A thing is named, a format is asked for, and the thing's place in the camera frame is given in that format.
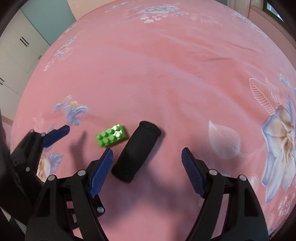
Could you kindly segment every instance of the building block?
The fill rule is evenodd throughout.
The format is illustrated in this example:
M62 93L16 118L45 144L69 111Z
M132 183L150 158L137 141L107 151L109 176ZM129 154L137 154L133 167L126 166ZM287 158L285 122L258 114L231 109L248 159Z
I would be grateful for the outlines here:
M96 139L98 140L98 145L100 147L113 145L115 143L124 141L126 138L126 131L121 125L115 125L112 128L109 128L106 131L96 135Z

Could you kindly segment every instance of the green toy brick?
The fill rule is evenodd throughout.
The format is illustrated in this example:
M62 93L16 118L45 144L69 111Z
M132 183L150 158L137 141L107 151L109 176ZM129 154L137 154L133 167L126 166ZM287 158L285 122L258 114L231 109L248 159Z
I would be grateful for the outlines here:
M98 145L100 147L106 147L123 141L127 138L125 129L121 125L115 125L112 128L109 128L100 134L96 135L98 140Z

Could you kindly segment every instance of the cabinet handle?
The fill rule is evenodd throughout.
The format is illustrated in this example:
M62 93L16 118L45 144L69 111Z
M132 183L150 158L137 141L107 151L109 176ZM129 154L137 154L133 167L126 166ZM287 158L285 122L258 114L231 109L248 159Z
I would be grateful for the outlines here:
M29 43L27 42L27 40L24 39L24 37L22 37L22 39L27 43L27 45L29 45Z
M20 41L22 41L22 39L20 39ZM22 41L22 43L23 43L26 47L28 47L28 45L26 45L26 44L24 43L24 41Z

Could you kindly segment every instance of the pink tablecloth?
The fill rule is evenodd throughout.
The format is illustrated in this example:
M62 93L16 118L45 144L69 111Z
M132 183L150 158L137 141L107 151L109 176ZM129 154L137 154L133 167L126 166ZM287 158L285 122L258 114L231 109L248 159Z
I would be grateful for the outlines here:
M110 241L185 240L203 200L181 150L223 175L245 174L269 232L295 205L296 72L252 22L212 0L116 1L67 29L20 101L12 149L34 128L65 124L38 175L73 175L98 159L95 135L142 120L163 136L131 184L108 175L100 218ZM113 147L116 162L126 141ZM221 232L224 200L215 235Z

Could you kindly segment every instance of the pink wall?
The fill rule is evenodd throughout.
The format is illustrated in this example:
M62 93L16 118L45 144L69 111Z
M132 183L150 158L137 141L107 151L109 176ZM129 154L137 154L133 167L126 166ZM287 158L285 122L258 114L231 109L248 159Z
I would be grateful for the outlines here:
M250 9L249 17L254 24L256 24L270 39L280 48L288 60L296 69L296 48L291 42L265 17Z
M5 133L6 133L6 143L7 143L8 147L10 147L10 137L11 137L12 126L9 124L6 124L5 122L2 122L2 124L3 124L3 128L5 130Z

